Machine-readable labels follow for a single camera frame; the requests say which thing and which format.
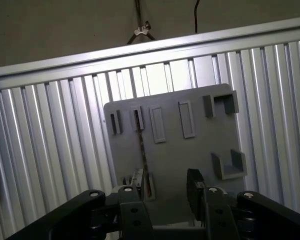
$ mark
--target black mounting arm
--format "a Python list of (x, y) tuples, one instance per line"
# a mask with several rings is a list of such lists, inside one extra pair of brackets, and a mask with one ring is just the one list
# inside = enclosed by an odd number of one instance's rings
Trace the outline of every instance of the black mounting arm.
[(8, 240), (104, 240), (120, 231), (123, 239), (154, 239), (146, 207), (135, 186), (106, 197), (87, 190), (10, 236)]
[(8, 240), (104, 240), (116, 231), (123, 240), (300, 240), (300, 214), (257, 192), (230, 197), (219, 187), (206, 186), (197, 169), (188, 169), (186, 191), (202, 228), (153, 227), (140, 197), (143, 191), (126, 185), (109, 196), (84, 191)]

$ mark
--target horizontal metal beam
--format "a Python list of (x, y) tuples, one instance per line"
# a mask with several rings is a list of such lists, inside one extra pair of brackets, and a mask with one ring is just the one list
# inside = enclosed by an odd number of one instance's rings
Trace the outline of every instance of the horizontal metal beam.
[(51, 58), (28, 63), (15, 64), (0, 67), (0, 77), (20, 74), (29, 71), (47, 70), (56, 67), (65, 67), (76, 64), (86, 64), (94, 61), (108, 60), (118, 57), (126, 57), (140, 53), (149, 53), (169, 48), (192, 46), (211, 41), (226, 40), (229, 38), (241, 38), (256, 34), (265, 34), (273, 31), (283, 31), (300, 28), (300, 17), (288, 20), (244, 26), (227, 30), (213, 31), (190, 36), (151, 41), (147, 43), (121, 46), (105, 50), (80, 53), (75, 55)]

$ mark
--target hanging wire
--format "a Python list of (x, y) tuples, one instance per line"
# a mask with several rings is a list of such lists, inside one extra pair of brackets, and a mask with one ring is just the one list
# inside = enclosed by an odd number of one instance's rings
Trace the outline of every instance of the hanging wire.
[(138, 27), (142, 27), (142, 19), (141, 19), (141, 7), (140, 7), (140, 0), (134, 0), (135, 9), (136, 9), (136, 17), (138, 21)]
[(197, 34), (198, 33), (198, 19), (197, 19), (197, 8), (200, 3), (200, 0), (196, 0), (195, 6), (194, 6), (194, 31)]

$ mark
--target bolt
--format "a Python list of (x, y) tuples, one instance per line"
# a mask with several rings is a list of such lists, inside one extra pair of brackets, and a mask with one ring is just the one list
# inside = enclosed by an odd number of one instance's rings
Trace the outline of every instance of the bolt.
[(245, 194), (243, 194), (245, 197), (248, 197), (250, 199), (252, 199), (254, 197), (254, 195), (250, 192), (246, 192)]
[(211, 191), (213, 193), (218, 192), (218, 190), (216, 188), (214, 188), (214, 187), (209, 188), (209, 191)]
[(98, 196), (98, 195), (99, 195), (98, 192), (92, 192), (92, 193), (90, 193), (90, 196), (91, 196), (91, 197), (96, 197), (96, 196)]

